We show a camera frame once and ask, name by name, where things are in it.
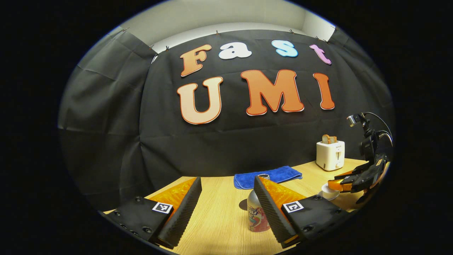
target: ridged black foam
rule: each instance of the ridged black foam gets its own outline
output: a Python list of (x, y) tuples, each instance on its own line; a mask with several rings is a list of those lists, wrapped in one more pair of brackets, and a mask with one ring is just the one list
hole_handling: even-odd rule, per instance
[(158, 238), (162, 241), (162, 243), (159, 244), (170, 249), (174, 246), (178, 246), (179, 240), (186, 230), (187, 224), (192, 216), (192, 212), (197, 205), (201, 191), (201, 178), (197, 177), (186, 196), (183, 198), (179, 208), (160, 231)]
[(296, 235), (294, 228), (280, 212), (258, 176), (255, 177), (254, 189), (277, 241), (282, 243)]

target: white wall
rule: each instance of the white wall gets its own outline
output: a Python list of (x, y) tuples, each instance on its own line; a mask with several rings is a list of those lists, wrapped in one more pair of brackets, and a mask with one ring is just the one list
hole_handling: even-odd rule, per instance
[(329, 40), (331, 24), (284, 0), (169, 0), (122, 23), (120, 27), (160, 53), (165, 46), (219, 33), (269, 29)]
[(278, 30), (278, 31), (285, 31), (289, 33), (291, 29), (293, 32), (297, 34), (305, 34), (301, 30), (297, 30), (294, 28), (289, 28), (286, 26), (274, 25), (274, 24), (263, 24), (263, 23), (245, 23), (245, 22), (237, 22), (237, 23), (224, 23), (224, 24), (216, 24), (205, 26), (201, 28), (192, 29), (189, 31), (182, 32), (180, 34), (176, 34), (170, 36), (168, 38), (163, 39), (154, 44), (153, 50), (157, 53), (166, 50), (166, 46), (172, 48), (178, 44), (183, 42), (187, 42), (189, 40), (200, 38), (206, 35), (215, 34), (216, 30), (219, 33), (228, 32), (228, 31), (235, 31), (235, 30), (247, 30), (247, 29), (267, 29), (267, 30)]
[(318, 15), (307, 11), (302, 31), (308, 36), (318, 37), (321, 40), (324, 39), (329, 41), (335, 31), (335, 26)]
[(301, 30), (304, 19), (304, 8), (284, 0), (169, 0), (120, 26), (152, 45), (175, 34), (223, 23), (264, 23)]

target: can label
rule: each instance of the can label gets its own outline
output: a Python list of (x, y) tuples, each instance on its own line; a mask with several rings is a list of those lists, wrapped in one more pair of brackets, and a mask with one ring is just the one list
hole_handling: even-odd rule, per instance
[(262, 232), (270, 228), (266, 215), (262, 207), (248, 206), (249, 212), (249, 230), (253, 232)]

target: white cup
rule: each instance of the white cup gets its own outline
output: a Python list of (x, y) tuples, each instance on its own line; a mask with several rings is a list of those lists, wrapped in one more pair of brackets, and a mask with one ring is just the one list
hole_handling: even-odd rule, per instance
[(326, 183), (321, 187), (321, 192), (319, 193), (319, 195), (330, 201), (337, 198), (337, 196), (340, 195), (340, 191), (329, 188), (329, 184)]

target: black fabric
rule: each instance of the black fabric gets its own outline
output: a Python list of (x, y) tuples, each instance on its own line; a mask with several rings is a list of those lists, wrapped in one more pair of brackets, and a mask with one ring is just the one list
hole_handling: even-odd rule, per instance
[[(140, 141), (153, 184), (166, 185), (167, 181), (161, 182), (161, 176), (168, 181), (180, 175), (230, 176), (303, 164), (315, 160), (315, 143), (325, 133), (346, 142), (346, 157), (361, 158), (358, 146), (363, 130), (359, 126), (350, 128), (346, 117), (370, 111), (382, 116), (392, 127), (391, 96), (381, 75), (374, 72), (369, 57), (357, 45), (345, 44), (349, 48), (336, 45), (335, 38), (339, 36), (334, 35), (333, 42), (327, 44), (299, 34), (243, 30), (194, 39), (160, 53), (151, 65), (140, 113)], [(293, 43), (298, 56), (278, 55), (271, 45), (275, 39)], [(219, 58), (219, 48), (230, 42), (245, 43), (252, 55), (229, 60)], [(211, 45), (212, 49), (206, 51), (207, 59), (201, 62), (203, 68), (182, 78), (180, 55), (204, 44)], [(312, 44), (324, 50), (332, 65), (319, 59), (309, 47)], [(305, 109), (299, 113), (279, 109), (274, 113), (268, 108), (264, 115), (247, 115), (249, 90), (240, 75), (251, 69), (261, 70), (272, 82), (281, 69), (295, 71)], [(333, 110), (322, 110), (319, 106), (321, 95), (313, 78), (313, 73), (317, 72), (329, 77), (335, 102)], [(201, 84), (215, 76), (223, 77), (220, 115), (207, 124), (187, 123), (181, 116), (176, 90), (185, 84), (197, 83), (195, 106), (198, 111), (204, 111), (209, 107), (209, 100), (207, 89)], [(369, 118), (373, 127), (385, 130), (378, 119), (373, 119), (372, 115)]]
[[(287, 40), (298, 51), (282, 57), (271, 45)], [(243, 42), (252, 55), (224, 60), (220, 47)], [(180, 176), (232, 176), (316, 159), (316, 142), (323, 134), (346, 143), (348, 158), (361, 158), (363, 130), (349, 127), (348, 115), (373, 112), (394, 127), (391, 95), (369, 56), (335, 31), (327, 44), (300, 34), (273, 30), (243, 30), (185, 42), (158, 55), (127, 31), (113, 31), (82, 59), (62, 100), (58, 127), (68, 169), (95, 208), (110, 210), (133, 196), (145, 196)], [(209, 44), (203, 68), (181, 77), (180, 56)], [(315, 44), (332, 65), (309, 46)], [(302, 112), (268, 112), (249, 116), (247, 81), (241, 72), (261, 70), (275, 82), (279, 70), (296, 72)], [(321, 94), (314, 73), (329, 78), (333, 110), (320, 108)], [(223, 77), (222, 110), (210, 123), (184, 121), (177, 89), (197, 83), (195, 106), (209, 107), (205, 79)], [(374, 116), (371, 126), (385, 130)]]
[(98, 210), (155, 191), (139, 142), (142, 90), (155, 55), (118, 27), (87, 52), (67, 83), (58, 118), (63, 154)]

